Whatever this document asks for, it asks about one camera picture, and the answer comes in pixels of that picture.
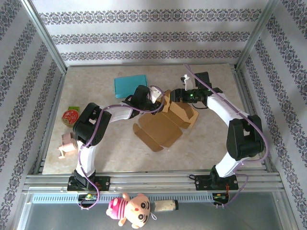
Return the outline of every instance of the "brown cardboard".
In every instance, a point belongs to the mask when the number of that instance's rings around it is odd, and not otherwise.
[[[180,128],[193,127],[198,112],[186,103],[171,102],[170,90],[165,92],[164,108],[155,115],[144,114],[139,125],[133,124],[133,132],[152,151],[158,152],[171,147],[182,135]]]

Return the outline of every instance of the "plush toy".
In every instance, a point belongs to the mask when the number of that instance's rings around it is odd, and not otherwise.
[[[130,200],[127,193],[123,198],[114,198],[109,203],[106,214],[112,219],[119,219],[118,225],[123,226],[128,219],[134,229],[143,227],[150,215],[150,202],[144,194],[138,194]]]

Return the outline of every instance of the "striped wallpaper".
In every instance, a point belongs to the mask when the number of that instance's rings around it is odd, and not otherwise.
[[[307,229],[306,3],[279,2],[241,69],[299,229]]]
[[[267,0],[33,0],[66,65],[235,64]]]
[[[11,229],[61,72],[18,0],[0,0],[0,230]]]

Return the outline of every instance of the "marble floor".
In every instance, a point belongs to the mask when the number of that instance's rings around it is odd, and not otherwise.
[[[209,73],[213,87],[219,87],[227,98],[243,109],[234,77],[228,64],[192,65],[193,72]],[[48,148],[43,174],[71,173],[77,165],[77,151],[59,159],[58,146],[61,135],[71,131],[61,121],[69,106],[79,106],[82,111],[90,102],[101,107],[118,104],[115,98],[114,78],[145,74],[148,85],[162,90],[183,88],[180,77],[186,74],[182,65],[171,66],[114,66],[69,68],[61,95],[56,122]],[[105,136],[96,149],[97,172],[137,172],[165,170],[211,169],[226,153],[226,124],[210,110],[198,110],[199,117],[193,128],[183,130],[183,135],[170,148],[152,152],[132,131],[138,117],[109,124]]]

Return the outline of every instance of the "plush toy face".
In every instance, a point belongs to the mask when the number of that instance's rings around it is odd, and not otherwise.
[[[125,217],[137,228],[143,227],[150,215],[150,202],[144,194],[130,200],[125,208]]]

